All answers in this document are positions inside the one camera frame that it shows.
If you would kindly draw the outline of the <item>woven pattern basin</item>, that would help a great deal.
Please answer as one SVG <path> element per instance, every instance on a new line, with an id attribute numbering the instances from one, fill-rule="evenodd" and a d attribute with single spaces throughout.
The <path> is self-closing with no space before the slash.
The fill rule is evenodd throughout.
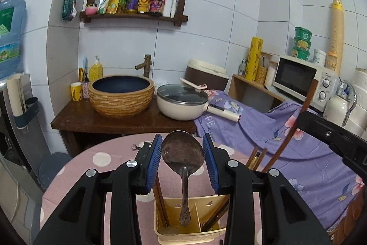
<path id="1" fill-rule="evenodd" d="M 145 111 L 154 94 L 154 82 L 143 76 L 109 75 L 88 85 L 89 100 L 100 115 L 130 118 Z"/>

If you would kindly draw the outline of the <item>grey water dispenser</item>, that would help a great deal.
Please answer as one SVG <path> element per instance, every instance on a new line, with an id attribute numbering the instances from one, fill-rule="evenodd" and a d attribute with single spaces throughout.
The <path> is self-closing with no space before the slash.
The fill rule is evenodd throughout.
<path id="1" fill-rule="evenodd" d="M 38 175 L 50 150 L 40 128 L 40 103 L 32 94 L 30 75 L 15 73 L 1 81 L 1 154 Z"/>

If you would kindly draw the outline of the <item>tall tan paper roll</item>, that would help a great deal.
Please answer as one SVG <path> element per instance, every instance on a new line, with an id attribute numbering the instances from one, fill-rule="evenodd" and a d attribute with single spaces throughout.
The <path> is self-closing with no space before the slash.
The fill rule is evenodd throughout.
<path id="1" fill-rule="evenodd" d="M 345 17 L 342 0 L 333 0 L 331 5 L 331 45 L 327 52 L 326 66 L 340 75 L 345 35 Z"/>

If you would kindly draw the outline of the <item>blue water jug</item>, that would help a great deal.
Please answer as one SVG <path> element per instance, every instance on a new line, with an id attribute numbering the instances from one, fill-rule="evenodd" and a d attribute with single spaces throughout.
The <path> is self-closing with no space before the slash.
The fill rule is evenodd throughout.
<path id="1" fill-rule="evenodd" d="M 1 80 L 12 75 L 20 64 L 20 34 L 25 8 L 24 0 L 1 2 Z"/>

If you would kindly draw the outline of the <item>green hanging packet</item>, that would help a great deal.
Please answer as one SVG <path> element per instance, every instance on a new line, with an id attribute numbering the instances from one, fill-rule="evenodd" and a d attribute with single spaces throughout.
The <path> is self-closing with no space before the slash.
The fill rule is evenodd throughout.
<path id="1" fill-rule="evenodd" d="M 76 2 L 77 0 L 64 0 L 61 11 L 61 17 L 63 20 L 71 22 L 76 17 Z"/>

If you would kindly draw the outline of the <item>white microwave oven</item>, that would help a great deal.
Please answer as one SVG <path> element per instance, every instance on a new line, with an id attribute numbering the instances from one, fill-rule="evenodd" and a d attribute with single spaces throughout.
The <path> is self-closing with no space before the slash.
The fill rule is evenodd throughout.
<path id="1" fill-rule="evenodd" d="M 340 83 L 334 71 L 305 60 L 283 55 L 279 59 L 272 85 L 303 101 L 306 99 L 313 80 L 317 80 L 318 84 L 310 106 L 322 113 Z"/>

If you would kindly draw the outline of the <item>white kettle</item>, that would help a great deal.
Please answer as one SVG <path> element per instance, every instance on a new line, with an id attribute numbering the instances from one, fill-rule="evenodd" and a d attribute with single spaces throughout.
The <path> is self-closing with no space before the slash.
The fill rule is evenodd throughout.
<path id="1" fill-rule="evenodd" d="M 353 85 L 347 80 L 340 80 L 335 94 L 329 99 L 323 118 L 329 122 L 345 127 L 351 112 L 356 108 L 358 95 Z"/>

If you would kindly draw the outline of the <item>brown wooden chopstick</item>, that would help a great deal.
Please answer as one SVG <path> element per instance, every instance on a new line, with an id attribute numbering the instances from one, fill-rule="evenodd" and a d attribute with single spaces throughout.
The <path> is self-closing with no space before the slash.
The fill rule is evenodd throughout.
<path id="1" fill-rule="evenodd" d="M 156 205 L 157 205 L 157 210 L 159 212 L 159 216 L 161 217 L 162 220 L 162 224 L 165 227 L 169 227 L 170 226 L 170 222 L 169 222 L 169 217 L 167 214 L 167 210 L 165 208 L 165 203 L 164 203 L 164 199 L 162 196 L 162 191 L 161 191 L 161 185 L 159 182 L 159 176 L 156 176 L 156 180 L 155 180 L 155 184 L 153 186 L 153 192 L 154 192 L 154 197 L 155 197 L 155 201 L 156 201 Z"/>
<path id="2" fill-rule="evenodd" d="M 248 168 L 248 169 L 250 169 L 250 165 L 251 165 L 251 163 L 252 163 L 252 161 L 253 161 L 253 159 L 255 158 L 255 156 L 256 156 L 256 154 L 258 153 L 258 147 L 257 146 L 255 146 L 254 148 L 253 148 L 253 151 L 252 151 L 252 153 L 251 153 L 251 155 L 249 156 L 249 158 L 248 158 L 248 160 L 247 160 L 247 163 L 246 163 L 246 167 Z"/>

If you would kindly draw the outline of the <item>brown chopstick group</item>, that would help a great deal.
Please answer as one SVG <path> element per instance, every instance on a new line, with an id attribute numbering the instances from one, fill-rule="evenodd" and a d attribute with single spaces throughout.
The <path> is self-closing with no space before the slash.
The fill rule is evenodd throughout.
<path id="1" fill-rule="evenodd" d="M 313 79 L 312 82 L 311 82 L 311 85 L 310 85 L 310 89 L 307 93 L 306 100 L 303 102 L 303 105 L 301 107 L 300 114 L 302 114 L 303 112 L 305 112 L 309 108 L 310 102 L 312 101 L 312 99 L 314 97 L 314 93 L 316 91 L 317 85 L 318 85 L 318 81 L 316 79 Z M 263 170 L 262 170 L 263 172 L 266 173 L 270 170 L 270 168 L 274 165 L 274 163 L 280 157 L 281 153 L 287 147 L 288 143 L 290 142 L 290 140 L 292 139 L 292 137 L 293 137 L 293 135 L 296 131 L 297 131 L 297 120 L 294 121 L 292 127 L 289 130 L 289 133 L 285 137 L 284 141 L 282 142 L 282 144 L 280 145 L 280 147 L 278 148 L 276 153 L 273 155 L 271 160 L 263 168 Z"/>

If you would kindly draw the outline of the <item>light wooden shelf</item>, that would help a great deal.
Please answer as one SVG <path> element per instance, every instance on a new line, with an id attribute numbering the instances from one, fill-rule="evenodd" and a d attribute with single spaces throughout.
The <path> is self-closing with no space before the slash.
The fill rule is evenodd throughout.
<path id="1" fill-rule="evenodd" d="M 228 95 L 261 113 L 268 112 L 286 100 L 277 93 L 269 91 L 263 84 L 249 81 L 236 74 L 231 78 Z"/>

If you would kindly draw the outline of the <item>brass faucet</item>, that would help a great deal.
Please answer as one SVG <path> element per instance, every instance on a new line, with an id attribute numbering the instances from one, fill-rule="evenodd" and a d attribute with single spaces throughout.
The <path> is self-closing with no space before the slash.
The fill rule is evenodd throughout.
<path id="1" fill-rule="evenodd" d="M 143 76 L 148 78 L 150 76 L 150 66 L 152 65 L 152 58 L 150 54 L 145 54 L 144 62 L 136 65 L 134 68 L 136 70 L 143 69 Z"/>

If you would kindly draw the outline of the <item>stack green instant bowls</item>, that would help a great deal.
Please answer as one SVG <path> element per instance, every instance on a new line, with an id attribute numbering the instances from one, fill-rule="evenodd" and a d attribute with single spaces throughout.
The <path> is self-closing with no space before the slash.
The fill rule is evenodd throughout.
<path id="1" fill-rule="evenodd" d="M 309 59 L 311 48 L 311 31 L 303 27 L 295 28 L 294 46 L 292 48 L 292 56 L 304 61 Z"/>

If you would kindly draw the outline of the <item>small steel spoon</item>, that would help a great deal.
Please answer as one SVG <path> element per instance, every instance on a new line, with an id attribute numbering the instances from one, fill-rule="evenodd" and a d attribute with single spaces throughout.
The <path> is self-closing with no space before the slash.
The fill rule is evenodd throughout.
<path id="1" fill-rule="evenodd" d="M 162 142 L 161 156 L 164 162 L 182 181 L 182 207 L 180 225 L 188 226 L 191 221 L 189 211 L 189 176 L 204 163 L 203 148 L 195 137 L 185 131 L 173 131 Z"/>

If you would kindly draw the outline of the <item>dark chopstick gold band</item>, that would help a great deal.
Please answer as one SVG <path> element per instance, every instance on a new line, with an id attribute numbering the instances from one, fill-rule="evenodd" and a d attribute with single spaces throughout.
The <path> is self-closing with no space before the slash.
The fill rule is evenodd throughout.
<path id="1" fill-rule="evenodd" d="M 257 160 L 260 157 L 260 152 L 256 154 L 255 158 L 253 159 L 250 169 L 249 170 L 256 170 L 258 167 Z M 227 195 L 225 199 L 221 202 L 221 204 L 217 207 L 214 214 L 210 216 L 208 221 L 202 226 L 202 232 L 210 231 L 212 227 L 220 220 L 220 218 L 228 211 L 230 204 L 230 196 Z"/>

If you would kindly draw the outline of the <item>yellow mug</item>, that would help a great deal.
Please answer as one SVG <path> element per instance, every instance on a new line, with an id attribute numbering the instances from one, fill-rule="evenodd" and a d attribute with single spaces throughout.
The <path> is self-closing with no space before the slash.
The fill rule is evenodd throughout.
<path id="1" fill-rule="evenodd" d="M 83 99 L 82 83 L 76 82 L 70 85 L 71 97 L 73 101 L 80 101 Z"/>

